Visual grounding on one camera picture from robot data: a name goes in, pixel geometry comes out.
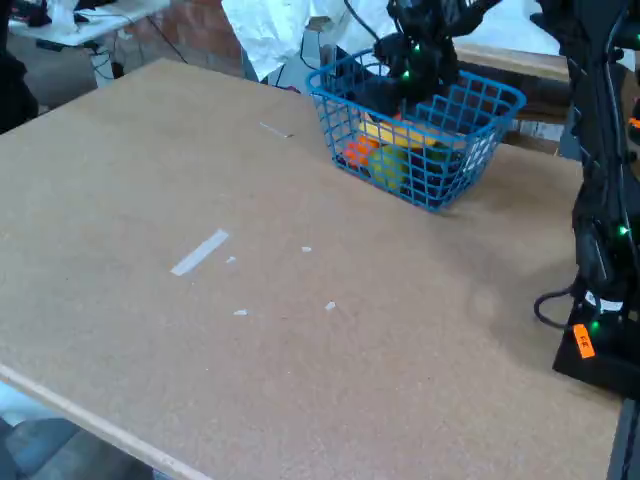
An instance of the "blue wire basket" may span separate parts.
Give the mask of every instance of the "blue wire basket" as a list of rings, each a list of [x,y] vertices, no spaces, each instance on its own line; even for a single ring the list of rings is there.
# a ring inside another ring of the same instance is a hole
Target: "blue wire basket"
[[[447,97],[401,105],[390,118],[356,103],[386,73],[365,50],[307,78],[333,161],[414,205],[441,210],[478,181],[526,97],[460,72]]]

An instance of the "orange tag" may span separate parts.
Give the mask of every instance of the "orange tag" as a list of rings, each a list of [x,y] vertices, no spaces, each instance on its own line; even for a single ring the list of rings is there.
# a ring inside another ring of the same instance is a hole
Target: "orange tag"
[[[589,332],[587,332],[587,327],[583,324],[578,324],[573,326],[573,334],[576,336],[576,343],[578,344],[578,348],[580,349],[580,355],[582,358],[591,358],[596,356],[596,352],[593,349],[593,345],[591,345],[591,338],[589,338]]]

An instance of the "orange toy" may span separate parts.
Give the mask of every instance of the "orange toy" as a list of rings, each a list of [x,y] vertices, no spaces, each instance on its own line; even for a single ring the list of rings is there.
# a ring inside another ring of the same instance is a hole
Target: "orange toy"
[[[349,159],[349,166],[366,167],[369,164],[369,155],[379,147],[380,144],[374,139],[367,137],[366,135],[359,135],[355,142],[351,142],[347,145],[344,155]]]

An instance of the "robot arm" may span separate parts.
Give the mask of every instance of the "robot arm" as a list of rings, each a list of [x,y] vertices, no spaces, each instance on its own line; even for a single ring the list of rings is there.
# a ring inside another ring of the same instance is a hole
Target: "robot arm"
[[[401,104],[424,101],[454,83],[452,38],[473,31],[499,1],[390,0],[387,9],[398,32],[374,45],[389,74],[380,84],[384,93],[363,99],[367,106],[393,115]],[[571,133],[580,144],[583,184],[572,214],[576,279],[540,297],[535,311],[565,331],[556,370],[640,399],[640,260],[634,236],[640,232],[640,183],[630,167],[635,158],[627,149],[619,96],[624,69],[616,63],[620,47],[640,45],[635,1],[539,0],[536,23],[558,40],[567,58],[576,119]],[[540,314],[544,300],[569,293],[574,305],[566,324]],[[594,358],[581,357],[576,325],[588,332]]]

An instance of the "wooden plank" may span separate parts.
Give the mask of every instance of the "wooden plank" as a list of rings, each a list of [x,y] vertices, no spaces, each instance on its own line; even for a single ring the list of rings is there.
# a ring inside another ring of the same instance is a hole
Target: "wooden plank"
[[[567,61],[564,57],[461,42],[456,42],[455,47],[458,59],[463,62],[561,82],[569,81]]]
[[[501,147],[430,215],[334,168],[308,98],[170,62],[0,162],[0,378],[175,478],[604,478],[620,402],[531,313],[575,162]]]

